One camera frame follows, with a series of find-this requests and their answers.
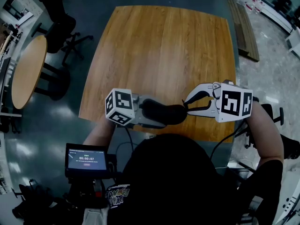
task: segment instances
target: person's right arm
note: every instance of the person's right arm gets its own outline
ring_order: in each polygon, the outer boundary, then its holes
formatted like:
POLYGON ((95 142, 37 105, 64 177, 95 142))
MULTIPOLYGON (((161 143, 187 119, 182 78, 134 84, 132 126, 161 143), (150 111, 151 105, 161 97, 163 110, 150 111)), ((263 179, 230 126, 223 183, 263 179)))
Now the person's right arm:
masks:
POLYGON ((258 166, 270 160, 283 163, 284 148, 280 133, 267 112, 256 101, 252 104, 251 116, 247 118, 256 149, 261 160, 258 166))

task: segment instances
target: person's left arm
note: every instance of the person's left arm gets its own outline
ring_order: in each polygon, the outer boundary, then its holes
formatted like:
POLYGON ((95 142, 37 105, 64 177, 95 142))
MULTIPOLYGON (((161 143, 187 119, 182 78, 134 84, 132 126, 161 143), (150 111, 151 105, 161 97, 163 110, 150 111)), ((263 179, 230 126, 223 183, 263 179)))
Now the person's left arm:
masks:
POLYGON ((114 130, 115 124, 106 119, 105 114, 103 114, 99 122, 85 139, 83 144, 108 147, 112 139, 114 130))

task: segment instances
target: forearm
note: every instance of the forearm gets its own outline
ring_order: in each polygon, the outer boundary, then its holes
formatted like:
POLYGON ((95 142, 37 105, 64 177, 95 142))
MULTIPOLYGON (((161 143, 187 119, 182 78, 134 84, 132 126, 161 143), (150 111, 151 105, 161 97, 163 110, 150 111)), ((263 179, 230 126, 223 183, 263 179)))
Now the forearm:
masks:
POLYGON ((260 165, 268 160, 284 160, 284 148, 280 133, 264 108, 253 102, 252 113, 247 118, 256 149, 261 157, 260 165))
POLYGON ((89 136, 85 139, 83 144, 94 146, 108 146, 112 139, 114 130, 114 123, 106 119, 105 115, 102 115, 99 122, 91 131, 89 136))

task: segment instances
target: small display screen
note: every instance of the small display screen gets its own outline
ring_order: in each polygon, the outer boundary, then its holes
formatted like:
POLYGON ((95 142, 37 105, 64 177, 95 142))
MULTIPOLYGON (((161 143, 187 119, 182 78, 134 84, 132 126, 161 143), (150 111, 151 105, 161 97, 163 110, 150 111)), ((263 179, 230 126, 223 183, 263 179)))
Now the small display screen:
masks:
POLYGON ((68 168, 106 170, 103 151, 69 149, 68 168))

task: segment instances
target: chair base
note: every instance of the chair base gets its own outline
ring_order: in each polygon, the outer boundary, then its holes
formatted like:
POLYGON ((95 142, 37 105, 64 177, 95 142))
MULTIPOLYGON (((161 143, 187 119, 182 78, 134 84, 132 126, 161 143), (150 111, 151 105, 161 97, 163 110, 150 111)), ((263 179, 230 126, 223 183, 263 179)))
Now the chair base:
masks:
POLYGON ((61 50, 64 51, 64 52, 66 53, 65 56, 64 56, 64 58, 63 58, 63 60, 62 60, 62 65, 63 65, 64 67, 67 66, 67 64, 66 64, 66 59, 67 59, 68 55, 70 54, 71 50, 73 50, 73 51, 79 56, 79 58, 80 58, 81 60, 83 60, 84 57, 83 57, 83 56, 80 54, 80 52, 75 48, 75 46, 76 46, 77 44, 83 42, 84 40, 88 39, 88 38, 91 39, 91 40, 94 38, 93 36, 89 35, 89 36, 85 36, 85 37, 83 37, 83 38, 78 39, 78 40, 75 41, 76 36, 80 36, 80 33, 77 32, 77 33, 73 34, 73 35, 71 36, 71 38, 72 38, 71 41, 66 41, 67 45, 64 46, 63 48, 61 48, 61 50))

